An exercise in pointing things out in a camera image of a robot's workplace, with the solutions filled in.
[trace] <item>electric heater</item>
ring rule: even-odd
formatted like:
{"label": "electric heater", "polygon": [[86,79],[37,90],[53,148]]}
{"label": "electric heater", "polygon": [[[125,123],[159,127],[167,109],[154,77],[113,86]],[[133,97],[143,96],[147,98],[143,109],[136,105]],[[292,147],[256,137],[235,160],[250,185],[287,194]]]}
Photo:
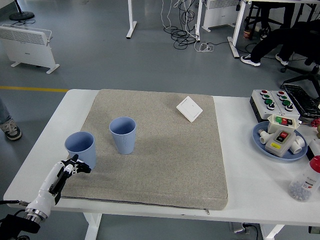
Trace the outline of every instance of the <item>electric heater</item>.
{"label": "electric heater", "polygon": [[[50,32],[49,38],[42,31]],[[0,40],[4,50],[11,61],[11,67],[20,63],[31,64],[50,68],[46,73],[50,74],[60,65],[56,64],[49,45],[51,31],[19,27],[3,24],[0,26]]]}
{"label": "electric heater", "polygon": [[238,4],[239,0],[208,0],[202,28],[210,32],[209,28],[235,23]]}

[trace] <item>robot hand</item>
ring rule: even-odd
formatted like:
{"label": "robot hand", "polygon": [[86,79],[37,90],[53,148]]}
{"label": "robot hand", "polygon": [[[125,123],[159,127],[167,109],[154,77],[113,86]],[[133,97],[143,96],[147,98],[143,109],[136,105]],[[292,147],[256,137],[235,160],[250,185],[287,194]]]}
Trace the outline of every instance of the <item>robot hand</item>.
{"label": "robot hand", "polygon": [[78,173],[89,174],[91,172],[91,169],[88,166],[88,164],[78,159],[77,154],[68,160],[62,160],[61,162],[63,163],[64,168],[67,168],[69,165],[72,166],[72,171],[70,172],[68,178],[71,177],[73,174],[78,174]]}
{"label": "robot hand", "polygon": [[25,209],[25,216],[8,214],[1,220],[0,240],[17,239],[20,231],[36,234],[40,222],[46,220],[51,208],[58,203],[66,180],[73,174],[90,173],[90,167],[74,155],[68,160],[56,163],[42,183],[38,196]]}

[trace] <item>blue plastic cup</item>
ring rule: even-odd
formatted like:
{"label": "blue plastic cup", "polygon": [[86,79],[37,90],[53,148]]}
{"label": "blue plastic cup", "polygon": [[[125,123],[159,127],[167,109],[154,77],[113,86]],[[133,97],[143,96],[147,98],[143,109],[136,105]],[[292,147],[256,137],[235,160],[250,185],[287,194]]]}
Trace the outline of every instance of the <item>blue plastic cup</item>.
{"label": "blue plastic cup", "polygon": [[96,140],[90,132],[78,131],[71,134],[65,140],[64,147],[71,158],[78,154],[78,159],[88,164],[91,169],[96,166]]}
{"label": "blue plastic cup", "polygon": [[110,122],[109,130],[120,154],[126,155],[134,151],[136,128],[135,120],[128,116],[121,116]]}

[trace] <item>white table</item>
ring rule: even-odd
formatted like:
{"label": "white table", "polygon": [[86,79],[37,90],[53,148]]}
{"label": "white table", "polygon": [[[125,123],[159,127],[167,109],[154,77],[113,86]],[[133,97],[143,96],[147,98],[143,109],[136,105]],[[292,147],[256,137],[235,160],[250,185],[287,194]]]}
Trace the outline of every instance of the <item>white table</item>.
{"label": "white table", "polygon": [[241,0],[240,4],[240,10],[238,13],[238,17],[236,19],[235,28],[233,32],[233,37],[228,36],[228,42],[233,54],[233,57],[235,59],[238,59],[240,56],[238,54],[238,50],[236,49],[236,44],[239,36],[240,27],[243,21],[244,12],[246,8],[246,3],[250,3],[253,1],[259,1],[259,2],[277,2],[277,3],[293,3],[293,4],[319,4],[320,2],[318,0]]}
{"label": "white table", "polygon": [[[131,39],[132,34],[134,33],[134,30],[137,25],[137,21],[134,21],[133,17],[133,8],[132,8],[132,0],[128,0],[128,8],[129,8],[129,32],[126,35],[127,39]],[[197,15],[197,20],[195,24],[195,35],[199,36],[196,40],[197,42],[200,41],[200,21],[201,21],[201,14],[202,14],[202,0],[199,0],[199,8],[198,8],[198,15]]]}
{"label": "white table", "polygon": [[[38,195],[54,164],[68,157],[65,139],[82,128],[97,93],[80,89],[66,93],[4,194],[4,200],[31,202]],[[287,193],[290,181],[307,164],[307,157],[279,162],[266,156],[252,140],[257,120],[249,98],[214,96],[213,99],[228,189],[224,210],[209,210],[208,214],[200,209],[65,198],[52,210],[83,212],[89,222],[86,240],[96,239],[102,214],[259,223],[265,240],[273,240],[284,225],[320,227],[320,191],[305,203]],[[312,127],[303,125],[298,130],[307,142],[316,137],[317,131]]]}

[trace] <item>sneaker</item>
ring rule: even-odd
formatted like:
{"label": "sneaker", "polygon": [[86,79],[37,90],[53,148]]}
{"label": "sneaker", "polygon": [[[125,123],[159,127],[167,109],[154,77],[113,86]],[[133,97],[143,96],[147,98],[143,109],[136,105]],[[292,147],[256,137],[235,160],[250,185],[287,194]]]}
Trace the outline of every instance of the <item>sneaker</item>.
{"label": "sneaker", "polygon": [[288,61],[283,61],[282,58],[279,57],[279,54],[275,55],[275,59],[277,59],[281,63],[282,66],[288,65]]}
{"label": "sneaker", "polygon": [[20,128],[17,127],[15,121],[12,118],[1,124],[0,129],[4,132],[6,137],[12,141],[18,140],[22,137]]}
{"label": "sneaker", "polygon": [[265,39],[269,34],[269,28],[262,28],[260,33],[260,40]]}
{"label": "sneaker", "polygon": [[260,62],[253,62],[251,61],[251,54],[249,54],[248,56],[242,56],[240,58],[241,62],[245,63],[245,64],[250,64],[252,66],[258,67],[260,66]]}

